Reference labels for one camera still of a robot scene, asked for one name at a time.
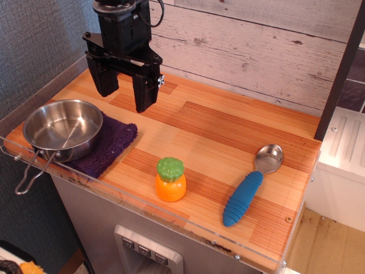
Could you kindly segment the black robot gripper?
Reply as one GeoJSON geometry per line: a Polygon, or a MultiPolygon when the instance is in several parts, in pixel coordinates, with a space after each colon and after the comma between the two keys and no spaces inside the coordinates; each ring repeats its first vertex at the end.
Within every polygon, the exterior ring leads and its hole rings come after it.
{"type": "Polygon", "coordinates": [[[136,111],[142,113],[157,101],[163,75],[162,58],[150,47],[148,5],[93,5],[100,33],[86,32],[87,63],[98,93],[111,95],[119,88],[117,74],[132,77],[136,111]]]}

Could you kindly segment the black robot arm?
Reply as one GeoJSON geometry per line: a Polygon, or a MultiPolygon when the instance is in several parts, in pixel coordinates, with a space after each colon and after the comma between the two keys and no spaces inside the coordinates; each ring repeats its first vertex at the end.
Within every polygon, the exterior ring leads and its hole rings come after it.
{"type": "Polygon", "coordinates": [[[148,1],[94,1],[100,32],[83,34],[88,68],[99,94],[111,95],[119,88],[118,74],[132,78],[136,111],[156,103],[164,76],[163,62],[149,43],[152,39],[148,1]]]}

